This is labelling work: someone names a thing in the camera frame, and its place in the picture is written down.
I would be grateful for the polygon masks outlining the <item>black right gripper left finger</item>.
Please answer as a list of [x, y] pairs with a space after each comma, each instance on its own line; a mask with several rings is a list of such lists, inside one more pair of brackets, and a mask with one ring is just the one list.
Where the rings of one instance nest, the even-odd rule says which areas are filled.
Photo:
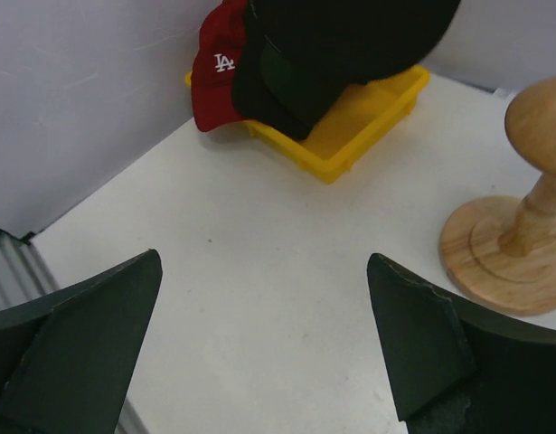
[[112, 433], [163, 276], [148, 250], [0, 311], [0, 433]]

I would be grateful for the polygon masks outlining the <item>black NY cap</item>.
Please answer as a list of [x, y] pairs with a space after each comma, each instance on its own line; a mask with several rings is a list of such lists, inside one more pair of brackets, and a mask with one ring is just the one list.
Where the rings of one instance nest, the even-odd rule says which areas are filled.
[[352, 85], [387, 80], [439, 44], [458, 1], [248, 1], [234, 107], [303, 140]]

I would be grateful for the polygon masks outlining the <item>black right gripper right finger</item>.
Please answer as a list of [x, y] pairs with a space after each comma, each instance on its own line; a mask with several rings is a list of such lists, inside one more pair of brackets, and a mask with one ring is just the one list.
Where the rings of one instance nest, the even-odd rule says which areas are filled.
[[410, 433], [556, 433], [556, 330], [482, 307], [374, 253], [373, 316]]

